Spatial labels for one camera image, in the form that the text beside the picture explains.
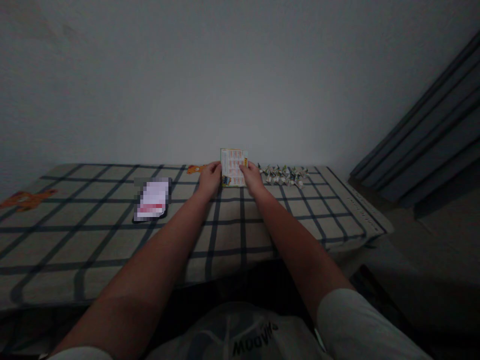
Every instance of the white wall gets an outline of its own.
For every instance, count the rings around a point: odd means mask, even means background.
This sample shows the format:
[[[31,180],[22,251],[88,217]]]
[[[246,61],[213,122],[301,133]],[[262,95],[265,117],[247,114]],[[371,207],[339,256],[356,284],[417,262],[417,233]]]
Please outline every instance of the white wall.
[[[0,24],[5,197],[59,163],[220,147],[346,177],[480,28],[480,2],[22,0]]]

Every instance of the paper sheet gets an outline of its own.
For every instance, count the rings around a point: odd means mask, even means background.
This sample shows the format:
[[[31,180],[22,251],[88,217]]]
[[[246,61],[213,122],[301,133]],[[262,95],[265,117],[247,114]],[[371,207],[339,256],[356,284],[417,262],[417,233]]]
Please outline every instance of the paper sheet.
[[[244,174],[240,164],[247,166],[248,152],[240,149],[220,149],[221,184],[223,187],[244,187]]]

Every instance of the floor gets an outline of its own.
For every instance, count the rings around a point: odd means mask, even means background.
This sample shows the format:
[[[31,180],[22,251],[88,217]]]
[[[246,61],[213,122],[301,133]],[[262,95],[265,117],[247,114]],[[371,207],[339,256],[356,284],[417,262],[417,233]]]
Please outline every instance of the floor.
[[[410,209],[349,183],[380,210],[395,233],[375,249],[338,256],[347,276],[366,264],[409,321],[441,347],[439,359],[480,358],[480,189],[416,221]]]

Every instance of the gray curtain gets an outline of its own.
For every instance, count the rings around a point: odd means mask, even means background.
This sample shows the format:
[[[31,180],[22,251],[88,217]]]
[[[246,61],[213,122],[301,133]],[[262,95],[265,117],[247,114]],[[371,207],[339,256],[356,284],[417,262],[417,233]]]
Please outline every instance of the gray curtain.
[[[411,207],[435,198],[435,191],[458,181],[478,159],[480,32],[351,175]],[[424,213],[427,207],[423,203]]]

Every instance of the forearm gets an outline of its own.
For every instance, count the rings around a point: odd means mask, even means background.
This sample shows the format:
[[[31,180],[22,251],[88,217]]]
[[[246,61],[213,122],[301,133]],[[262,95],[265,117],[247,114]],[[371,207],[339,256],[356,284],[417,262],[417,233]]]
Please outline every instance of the forearm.
[[[137,359],[147,346],[206,216],[198,191],[126,263],[55,349],[93,346]]]
[[[197,239],[208,202],[197,191],[128,261],[99,299],[135,297],[161,311]]]
[[[353,289],[332,258],[312,234],[263,189],[255,202],[288,268],[298,292],[315,321],[321,299],[339,288]]]

